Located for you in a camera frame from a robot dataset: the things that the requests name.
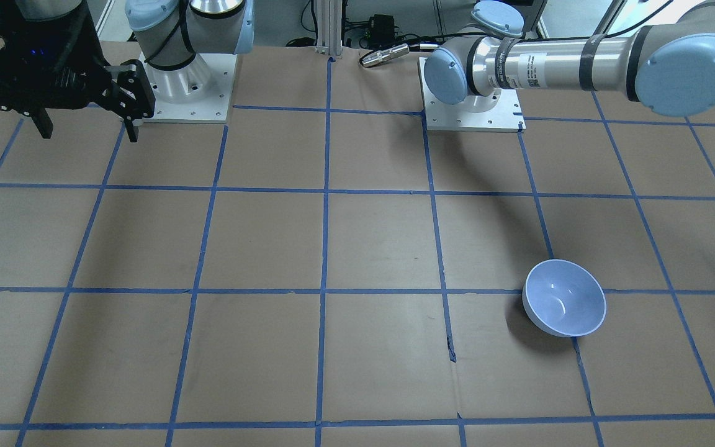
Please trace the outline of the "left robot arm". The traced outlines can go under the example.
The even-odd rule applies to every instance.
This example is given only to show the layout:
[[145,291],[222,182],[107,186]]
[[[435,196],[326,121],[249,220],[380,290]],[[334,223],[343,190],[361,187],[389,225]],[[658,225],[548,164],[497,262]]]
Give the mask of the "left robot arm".
[[620,91],[675,118],[715,107],[715,1],[629,37],[555,40],[493,29],[489,14],[500,8],[500,2],[477,3],[473,22],[426,57],[422,82],[439,102],[454,106],[502,89],[554,89]]

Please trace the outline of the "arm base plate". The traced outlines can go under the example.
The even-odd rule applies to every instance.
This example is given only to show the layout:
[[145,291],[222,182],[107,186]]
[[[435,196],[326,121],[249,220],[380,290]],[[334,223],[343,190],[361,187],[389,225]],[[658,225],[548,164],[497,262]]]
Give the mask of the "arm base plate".
[[434,131],[519,132],[527,127],[515,90],[497,89],[491,96],[467,96],[460,104],[436,99],[423,74],[425,57],[419,58],[421,93],[426,129]]
[[226,124],[239,57],[198,54],[189,65],[165,71],[145,65],[155,96],[156,124]]

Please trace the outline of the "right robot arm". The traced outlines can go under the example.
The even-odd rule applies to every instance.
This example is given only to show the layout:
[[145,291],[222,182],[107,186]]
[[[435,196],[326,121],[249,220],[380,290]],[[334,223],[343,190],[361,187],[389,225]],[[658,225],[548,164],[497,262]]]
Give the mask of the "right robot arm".
[[89,104],[119,116],[131,142],[158,100],[184,104],[213,88],[206,54],[253,48],[250,1],[128,1],[141,59],[108,62],[85,1],[0,1],[0,110],[52,136],[48,111]]

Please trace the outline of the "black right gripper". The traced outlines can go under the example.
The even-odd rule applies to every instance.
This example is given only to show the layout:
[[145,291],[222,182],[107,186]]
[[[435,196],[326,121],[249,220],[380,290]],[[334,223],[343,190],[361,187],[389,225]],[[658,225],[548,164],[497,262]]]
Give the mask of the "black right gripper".
[[51,139],[48,109],[89,104],[125,119],[138,142],[139,119],[155,109],[142,63],[108,62],[85,1],[0,1],[0,109],[27,114]]

